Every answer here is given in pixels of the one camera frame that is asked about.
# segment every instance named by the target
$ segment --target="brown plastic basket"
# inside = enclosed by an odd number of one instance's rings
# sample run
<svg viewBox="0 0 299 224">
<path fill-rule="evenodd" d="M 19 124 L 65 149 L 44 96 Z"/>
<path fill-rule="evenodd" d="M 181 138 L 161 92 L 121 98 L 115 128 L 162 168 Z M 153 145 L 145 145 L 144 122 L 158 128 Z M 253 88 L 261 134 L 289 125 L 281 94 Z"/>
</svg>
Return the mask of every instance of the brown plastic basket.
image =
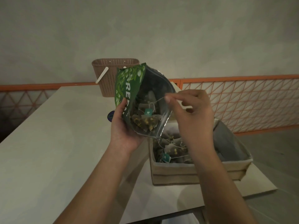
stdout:
<svg viewBox="0 0 299 224">
<path fill-rule="evenodd" d="M 97 79 L 99 78 L 105 67 L 109 68 L 98 83 L 101 88 L 103 97 L 114 97 L 114 84 L 117 68 L 131 67 L 138 64 L 139 60 L 133 58 L 107 58 L 94 60 L 92 62 L 92 66 L 94 68 Z"/>
</svg>

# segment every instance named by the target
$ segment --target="white handle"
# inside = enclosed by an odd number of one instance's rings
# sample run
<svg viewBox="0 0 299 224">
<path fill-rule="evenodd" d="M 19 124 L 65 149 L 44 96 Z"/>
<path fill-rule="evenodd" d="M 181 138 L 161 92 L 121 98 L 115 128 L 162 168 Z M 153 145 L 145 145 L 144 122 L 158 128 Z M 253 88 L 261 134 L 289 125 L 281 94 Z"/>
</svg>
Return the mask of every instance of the white handle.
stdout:
<svg viewBox="0 0 299 224">
<path fill-rule="evenodd" d="M 99 83 L 99 81 L 101 80 L 101 78 L 103 78 L 103 76 L 105 75 L 105 73 L 108 71 L 108 67 L 105 67 L 105 69 L 103 70 L 103 72 L 101 73 L 101 75 L 99 76 L 99 78 L 96 80 L 96 84 Z"/>
</svg>

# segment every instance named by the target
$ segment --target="tiled floor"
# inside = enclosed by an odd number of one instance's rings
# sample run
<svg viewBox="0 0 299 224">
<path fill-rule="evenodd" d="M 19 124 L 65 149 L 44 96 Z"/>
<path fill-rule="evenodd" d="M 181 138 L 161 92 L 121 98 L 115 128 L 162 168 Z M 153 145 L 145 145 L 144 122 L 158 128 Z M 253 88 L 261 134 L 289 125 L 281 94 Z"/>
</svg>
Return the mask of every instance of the tiled floor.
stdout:
<svg viewBox="0 0 299 224">
<path fill-rule="evenodd" d="M 239 137 L 254 164 L 278 187 L 246 200 L 260 224 L 299 222 L 299 129 Z"/>
</svg>

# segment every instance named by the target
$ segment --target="green tea pouch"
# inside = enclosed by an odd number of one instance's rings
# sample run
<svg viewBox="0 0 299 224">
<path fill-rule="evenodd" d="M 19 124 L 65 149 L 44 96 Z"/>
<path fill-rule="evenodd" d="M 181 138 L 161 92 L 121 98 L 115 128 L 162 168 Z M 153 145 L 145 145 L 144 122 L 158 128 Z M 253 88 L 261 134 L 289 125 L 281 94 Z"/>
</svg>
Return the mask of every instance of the green tea pouch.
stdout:
<svg viewBox="0 0 299 224">
<path fill-rule="evenodd" d="M 171 111 L 165 93 L 175 93 L 170 81 L 146 63 L 118 69 L 115 105 L 127 99 L 123 119 L 136 133 L 160 138 Z"/>
</svg>

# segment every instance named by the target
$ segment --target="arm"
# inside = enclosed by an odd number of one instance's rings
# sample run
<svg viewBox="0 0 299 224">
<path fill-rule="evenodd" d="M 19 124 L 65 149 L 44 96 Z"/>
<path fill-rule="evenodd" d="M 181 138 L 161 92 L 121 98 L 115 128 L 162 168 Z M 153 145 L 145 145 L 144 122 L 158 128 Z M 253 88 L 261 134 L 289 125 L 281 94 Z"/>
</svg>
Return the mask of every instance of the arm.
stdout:
<svg viewBox="0 0 299 224">
<path fill-rule="evenodd" d="M 143 137 L 126 128 L 121 117 L 125 105 L 123 99 L 114 112 L 107 150 L 54 224 L 105 222 L 130 155 L 143 141 Z"/>
<path fill-rule="evenodd" d="M 214 113 L 204 90 L 167 94 L 200 180 L 207 216 L 214 223 L 257 223 L 218 158 L 213 144 Z M 192 109 L 182 109 L 176 101 Z"/>
</svg>

